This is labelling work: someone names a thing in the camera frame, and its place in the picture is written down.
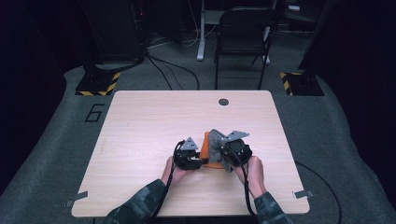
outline black power cord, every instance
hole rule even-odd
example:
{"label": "black power cord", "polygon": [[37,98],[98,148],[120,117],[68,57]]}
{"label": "black power cord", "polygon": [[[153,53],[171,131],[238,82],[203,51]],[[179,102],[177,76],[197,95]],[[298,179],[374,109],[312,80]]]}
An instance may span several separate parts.
{"label": "black power cord", "polygon": [[320,178],[321,181],[323,181],[323,183],[327,186],[327,188],[329,188],[330,192],[332,193],[332,196],[334,197],[335,201],[337,202],[337,206],[338,206],[338,220],[337,220],[337,224],[340,224],[343,218],[343,211],[341,209],[341,204],[340,201],[338,200],[337,195],[335,194],[334,190],[332,189],[332,187],[330,186],[330,184],[317,172],[315,172],[314,170],[312,170],[311,168],[309,168],[308,166],[300,163],[299,161],[294,161],[297,165],[303,166],[305,169],[307,169],[308,171],[312,172],[314,175],[316,175],[317,177]]}
{"label": "black power cord", "polygon": [[160,200],[160,202],[159,202],[157,208],[155,209],[154,213],[153,213],[153,214],[151,215],[151,217],[149,218],[148,223],[150,223],[152,220],[154,220],[154,218],[155,218],[155,217],[158,215],[158,213],[160,212],[161,207],[163,206],[163,202],[165,201],[166,194],[168,193],[169,187],[171,186],[171,183],[172,183],[173,172],[175,171],[175,168],[176,168],[176,164],[175,164],[175,152],[184,144],[184,142],[185,142],[184,140],[183,140],[183,141],[180,141],[180,142],[178,142],[177,145],[175,146],[174,154],[173,154],[173,157],[172,157],[172,168],[171,168],[171,172],[170,172],[169,177],[168,177],[168,182],[166,183],[165,190],[163,191],[163,196],[161,197],[161,200]]}
{"label": "black power cord", "polygon": [[[150,55],[149,52],[146,52],[146,57],[147,57],[153,64],[154,64],[154,62],[153,62],[152,60],[155,60],[155,61],[157,61],[157,62],[159,62],[159,63],[166,63],[166,64],[172,65],[172,66],[174,66],[174,67],[183,69],[183,70],[187,71],[188,73],[192,74],[193,77],[195,78],[196,83],[197,83],[197,84],[196,84],[196,85],[197,85],[197,90],[200,90],[200,83],[199,83],[198,77],[197,77],[190,69],[187,69],[187,68],[185,68],[185,67],[179,66],[179,65],[174,64],[174,63],[169,63],[169,62],[167,62],[167,61],[164,61],[164,60],[162,60],[162,59],[160,59],[160,58],[158,58],[158,57],[156,57],[156,56]],[[167,79],[166,79],[166,82],[168,83],[169,89],[172,90],[172,87],[170,86],[169,81],[168,81]]]}
{"label": "black power cord", "polygon": [[241,160],[239,159],[239,157],[236,155],[236,153],[233,150],[230,150],[230,151],[238,159],[238,162],[241,165],[242,173],[244,174],[244,178],[245,178],[244,188],[245,188],[245,200],[247,202],[247,210],[253,217],[256,217],[256,214],[251,209],[249,192],[248,192],[248,161],[247,161],[247,171],[246,171],[245,167],[244,167],[245,164],[242,164]]}
{"label": "black power cord", "polygon": [[169,69],[169,71],[171,71],[172,76],[173,76],[174,79],[175,79],[175,82],[176,82],[177,85],[184,91],[184,88],[181,86],[181,84],[178,82],[178,80],[177,80],[177,78],[176,78],[175,72],[174,72],[166,63],[162,63],[162,62],[159,62],[159,63],[161,63],[163,66],[167,67],[167,68]]}

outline gray carpet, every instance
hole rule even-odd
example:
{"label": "gray carpet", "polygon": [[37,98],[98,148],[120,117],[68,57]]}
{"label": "gray carpet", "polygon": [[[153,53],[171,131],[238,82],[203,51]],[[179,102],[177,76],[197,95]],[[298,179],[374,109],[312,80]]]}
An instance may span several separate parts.
{"label": "gray carpet", "polygon": [[[279,73],[298,72],[307,44],[306,35],[276,33],[270,52],[271,63],[266,67],[262,84],[263,90],[273,94],[294,159],[328,181],[339,198],[343,223],[396,223],[395,210],[375,174],[360,159],[350,138],[346,117],[332,90],[320,78],[318,82],[325,92],[323,97],[288,96],[283,88]],[[201,90],[213,90],[214,46],[214,39],[206,41],[203,62],[196,61],[198,43],[188,48],[164,44],[151,47],[148,52],[190,69],[198,77]],[[260,74],[247,73],[248,66],[242,64],[243,60],[227,60],[233,66],[221,67],[219,88],[256,90]],[[196,90],[191,74],[171,67],[174,76],[168,68],[159,66],[173,90]],[[83,75],[82,68],[64,74],[67,89],[62,102],[31,155],[1,196],[0,223],[92,223],[91,218],[72,217],[71,208],[65,208],[64,203],[78,192],[113,94],[76,96],[75,87]],[[121,90],[169,90],[169,87],[162,74],[146,59],[121,73],[115,91]],[[94,104],[99,104],[96,108],[103,111],[99,121],[84,122]],[[305,215],[291,216],[292,220],[295,223],[336,223],[338,207],[329,188],[312,172],[297,167],[305,189],[312,190],[315,196],[309,199],[311,210]],[[199,223],[203,219],[178,220]],[[209,218],[202,223],[232,223],[231,220]]]}

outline hand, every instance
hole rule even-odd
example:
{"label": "hand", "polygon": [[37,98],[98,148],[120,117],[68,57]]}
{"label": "hand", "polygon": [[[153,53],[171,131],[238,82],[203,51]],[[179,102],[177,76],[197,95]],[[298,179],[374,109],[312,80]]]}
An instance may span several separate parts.
{"label": "hand", "polygon": [[[250,157],[247,164],[244,165],[245,172],[247,173],[248,189],[251,196],[256,199],[267,190],[264,186],[264,171],[262,167],[262,160],[256,156]],[[245,184],[244,173],[242,167],[234,167],[235,173],[238,175],[242,184]]]}
{"label": "hand", "polygon": [[[173,165],[173,159],[172,157],[169,157],[168,160],[166,161],[165,169],[163,170],[163,177],[161,178],[161,181],[165,185],[168,183],[168,178],[171,173],[172,165]],[[173,172],[171,187],[176,185],[185,175],[188,175],[192,172],[193,170],[185,171],[178,167],[175,167],[175,171]]]}

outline desk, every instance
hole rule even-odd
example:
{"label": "desk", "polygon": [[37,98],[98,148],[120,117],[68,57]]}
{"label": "desk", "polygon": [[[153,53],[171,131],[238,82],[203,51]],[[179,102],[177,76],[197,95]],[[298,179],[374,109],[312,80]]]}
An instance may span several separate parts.
{"label": "desk", "polygon": [[[226,98],[229,104],[219,104]],[[74,203],[75,217],[104,217],[160,178],[177,142],[200,147],[205,131],[250,133],[244,141],[262,159],[265,186],[288,214],[309,210],[269,91],[118,91],[108,110]],[[202,167],[172,188],[160,217],[248,215],[244,187],[233,172]]]}
{"label": "desk", "polygon": [[[275,9],[277,0],[273,0],[271,8]],[[205,25],[219,24],[219,19],[224,11],[205,10],[205,0],[201,0],[201,37],[199,41],[197,60],[202,61],[205,55]],[[269,34],[269,27],[264,30],[263,37],[266,38]],[[267,64],[270,62],[270,57],[267,57]]]}

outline small round object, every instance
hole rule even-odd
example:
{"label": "small round object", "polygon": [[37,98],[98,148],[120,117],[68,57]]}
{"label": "small round object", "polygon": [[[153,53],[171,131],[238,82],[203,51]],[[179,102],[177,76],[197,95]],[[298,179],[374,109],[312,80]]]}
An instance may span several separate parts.
{"label": "small round object", "polygon": [[230,102],[227,99],[221,98],[219,99],[220,105],[228,105]]}

